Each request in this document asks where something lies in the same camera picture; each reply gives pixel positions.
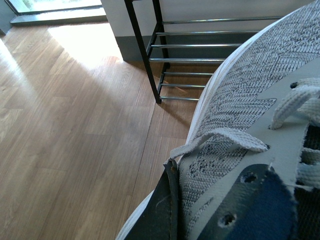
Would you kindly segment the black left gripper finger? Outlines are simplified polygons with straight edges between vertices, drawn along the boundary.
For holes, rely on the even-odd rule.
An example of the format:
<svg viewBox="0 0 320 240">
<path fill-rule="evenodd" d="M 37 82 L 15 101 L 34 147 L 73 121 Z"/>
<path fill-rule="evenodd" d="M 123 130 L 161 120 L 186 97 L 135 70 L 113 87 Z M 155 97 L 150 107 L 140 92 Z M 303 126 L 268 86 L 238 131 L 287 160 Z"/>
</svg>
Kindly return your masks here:
<svg viewBox="0 0 320 240">
<path fill-rule="evenodd" d="M 179 170 L 169 159 L 145 209 L 125 240 L 177 240 L 179 218 Z"/>
</svg>

